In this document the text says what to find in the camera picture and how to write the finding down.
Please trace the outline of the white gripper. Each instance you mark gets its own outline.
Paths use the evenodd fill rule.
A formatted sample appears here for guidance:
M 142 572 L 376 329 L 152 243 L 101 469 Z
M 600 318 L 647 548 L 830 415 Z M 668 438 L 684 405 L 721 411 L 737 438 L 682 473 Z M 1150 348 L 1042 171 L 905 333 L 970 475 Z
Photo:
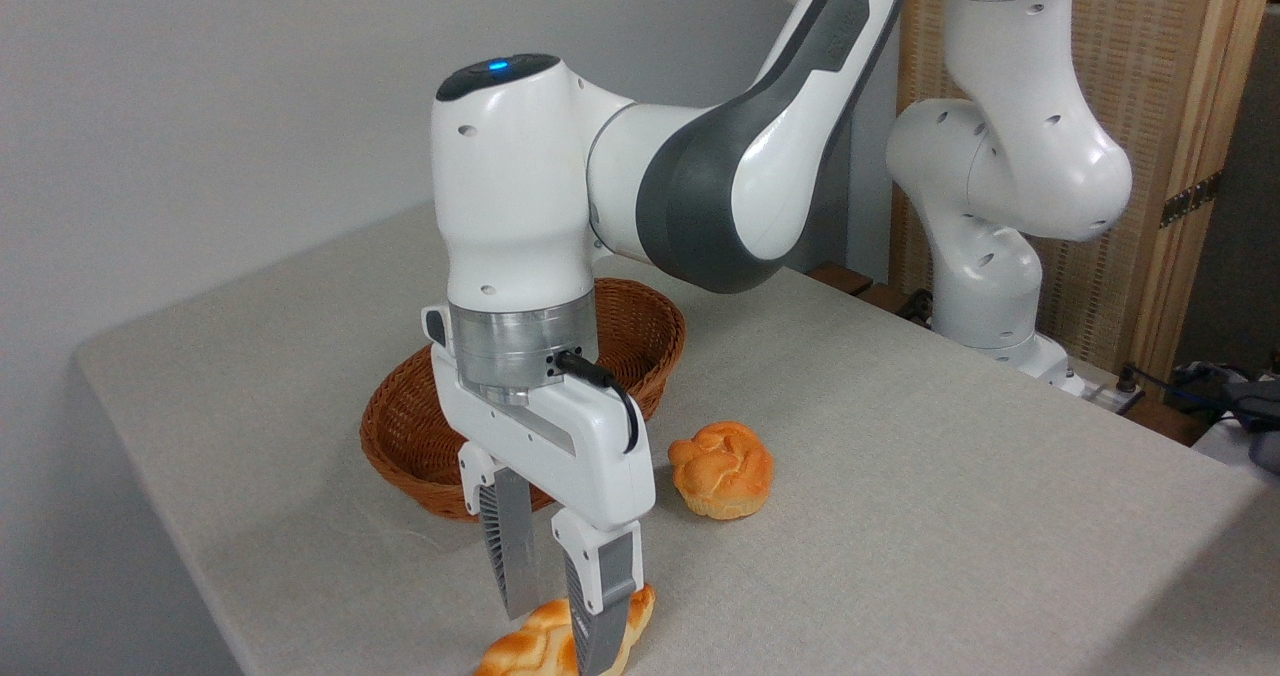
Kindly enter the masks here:
M 620 654 L 630 598 L 643 586 L 636 520 L 655 499 L 635 402 L 558 364 L 561 353 L 595 356 L 595 316 L 593 303 L 522 312 L 434 303 L 421 312 L 439 402 L 468 440 L 458 455 L 463 502 L 483 526 L 509 620 L 540 606 L 530 484 L 568 508 L 552 527 L 580 675 L 604 673 Z

